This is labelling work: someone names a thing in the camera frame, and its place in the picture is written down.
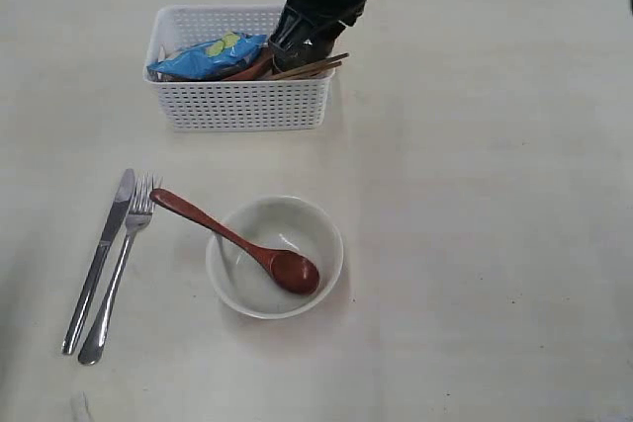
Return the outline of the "white perforated plastic basket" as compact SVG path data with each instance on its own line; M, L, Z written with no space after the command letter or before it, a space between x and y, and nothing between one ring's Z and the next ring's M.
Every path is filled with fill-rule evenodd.
M233 31L270 35L282 7L255 5L171 5L158 11L146 64L185 47ZM153 91L170 126L181 131L264 131L310 129L324 119L333 71L303 80L159 81L148 71Z

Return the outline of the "silver metal fork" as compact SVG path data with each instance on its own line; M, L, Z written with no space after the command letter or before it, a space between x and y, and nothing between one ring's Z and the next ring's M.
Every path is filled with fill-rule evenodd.
M95 365L103 356L114 311L115 300L120 283L123 279L124 270L130 257L136 236L141 231L145 230L151 222L155 204L150 199L150 193L160 185L161 179L151 173L145 174L136 183L131 206L125 219L126 235L123 240L119 258L93 325L91 326L78 355L78 362L81 365Z

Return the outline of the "grey floral ceramic bowl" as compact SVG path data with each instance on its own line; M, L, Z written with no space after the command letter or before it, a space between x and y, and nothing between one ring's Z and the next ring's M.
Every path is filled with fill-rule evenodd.
M303 257L319 275L311 293L290 293L276 281L280 271L290 269L287 257L262 266L240 246L215 234L207 246L207 274L229 308L258 319L284 319L319 305L335 288L343 268L343 240L318 206L292 196L265 197L240 207L223 225L259 247Z

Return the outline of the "brown wooden chopstick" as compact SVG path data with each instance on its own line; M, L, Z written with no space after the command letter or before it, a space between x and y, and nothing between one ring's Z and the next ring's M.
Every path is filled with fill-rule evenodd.
M316 67L307 71L304 71L302 73L299 73L297 75L293 75L293 76L289 76L288 80L305 80L305 79L311 79L317 76L320 76L322 74L324 74L326 71L329 70L333 70L339 66L342 65L341 61L335 61L335 62L331 62L325 65L322 65L320 67Z
M316 67L320 67L322 65L331 63L331 62L335 62L335 61L341 61L345 58L347 58L349 56L348 52L342 53L342 54L338 54L336 56L331 56L328 58L325 58L321 61L317 61L315 63L311 63L296 69L292 69L283 73L278 73L278 74L273 74L269 77L270 81L276 81L276 80L286 80L288 79L289 76L293 76L293 75L297 75L299 73L302 73L304 71L316 68Z

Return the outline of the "dark red wooden spoon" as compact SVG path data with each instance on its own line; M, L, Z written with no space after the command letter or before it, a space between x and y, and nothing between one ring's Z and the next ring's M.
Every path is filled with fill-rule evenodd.
M295 295L309 295L317 289L320 275L316 265L308 258L290 250L255 245L168 190L154 189L150 193L150 199L160 207L202 225L241 248L284 291Z

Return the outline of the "stainless steel cup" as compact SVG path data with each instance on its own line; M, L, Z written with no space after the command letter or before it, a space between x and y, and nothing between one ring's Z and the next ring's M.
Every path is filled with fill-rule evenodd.
M296 69L327 57L327 54L320 54L314 51L301 51L296 55L274 55L273 71L275 74Z

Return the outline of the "silver table knife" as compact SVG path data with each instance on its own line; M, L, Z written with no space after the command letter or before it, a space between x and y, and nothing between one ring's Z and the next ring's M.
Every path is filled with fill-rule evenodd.
M108 253L126 217L135 186L136 173L133 169L128 168L124 171L119 187L113 198L92 262L63 338L61 354L64 356L72 355L76 349Z

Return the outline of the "brown wooden bowl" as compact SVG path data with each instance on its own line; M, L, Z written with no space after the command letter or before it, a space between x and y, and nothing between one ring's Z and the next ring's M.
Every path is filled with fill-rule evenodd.
M273 54L268 46L261 48L255 60L245 69L230 76L222 78L222 81L253 81L268 74L273 67Z

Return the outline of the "blue snack packet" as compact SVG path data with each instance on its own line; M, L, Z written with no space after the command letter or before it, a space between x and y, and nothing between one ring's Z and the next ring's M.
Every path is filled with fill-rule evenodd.
M148 74L185 81L214 81L238 73L259 56L266 35L227 32L222 37L177 50L152 62Z

